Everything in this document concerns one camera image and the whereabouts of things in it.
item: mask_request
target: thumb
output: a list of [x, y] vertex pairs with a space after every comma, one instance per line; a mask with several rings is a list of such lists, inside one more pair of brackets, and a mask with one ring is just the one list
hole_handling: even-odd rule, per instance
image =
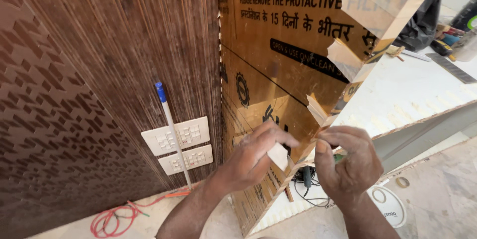
[[319, 181], [330, 181], [332, 177], [337, 177], [333, 151], [330, 144], [323, 139], [316, 142], [315, 167]]

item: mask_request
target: left hand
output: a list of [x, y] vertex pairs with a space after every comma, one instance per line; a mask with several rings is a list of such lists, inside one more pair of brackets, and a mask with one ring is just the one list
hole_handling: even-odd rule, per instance
[[276, 142], [285, 143], [290, 147], [297, 147], [300, 144], [290, 133], [281, 130], [273, 121], [266, 121], [258, 126], [253, 134], [245, 136], [235, 146], [229, 160], [219, 167], [214, 175], [221, 182], [224, 194], [259, 184], [271, 165], [267, 151]]

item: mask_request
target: floor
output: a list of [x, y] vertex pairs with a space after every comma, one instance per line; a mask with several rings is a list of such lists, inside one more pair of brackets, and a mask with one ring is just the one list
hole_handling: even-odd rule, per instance
[[[406, 224], [397, 229], [401, 238], [477, 238], [477, 137], [451, 147], [403, 172], [410, 187], [395, 181], [385, 187], [402, 200]], [[147, 204], [157, 196], [138, 201]], [[151, 239], [180, 198], [169, 198], [146, 208], [150, 218], [139, 216], [121, 239]], [[93, 239], [90, 224], [94, 216], [33, 236], [34, 239]], [[251, 236], [286, 238], [347, 238], [343, 216], [336, 207], [315, 208], [289, 218]], [[237, 218], [224, 199], [208, 219], [203, 239], [242, 238]]]

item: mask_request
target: switch board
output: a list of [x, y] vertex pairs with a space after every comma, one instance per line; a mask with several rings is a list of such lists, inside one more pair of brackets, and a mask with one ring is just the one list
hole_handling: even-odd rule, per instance
[[[181, 149], [201, 144], [210, 140], [207, 116], [174, 124], [177, 140]], [[177, 151], [169, 126], [163, 126], [141, 132], [154, 156]]]
[[[199, 148], [182, 152], [187, 170], [195, 169], [199, 166], [210, 164], [214, 161], [212, 157], [212, 145], [205, 145]], [[179, 155], [173, 154], [158, 159], [166, 175], [176, 174], [182, 171]]]

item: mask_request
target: tape roll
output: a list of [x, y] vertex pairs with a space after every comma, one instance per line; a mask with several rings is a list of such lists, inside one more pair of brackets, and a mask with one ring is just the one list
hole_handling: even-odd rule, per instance
[[397, 183], [397, 185], [399, 185], [399, 187], [401, 187], [401, 188], [407, 188], [407, 187], [409, 187], [409, 186], [411, 185], [411, 184], [409, 183], [409, 181], [407, 180], [407, 178], [402, 177], [402, 176], [400, 176], [400, 177], [398, 177], [398, 178], [396, 179], [396, 183]]

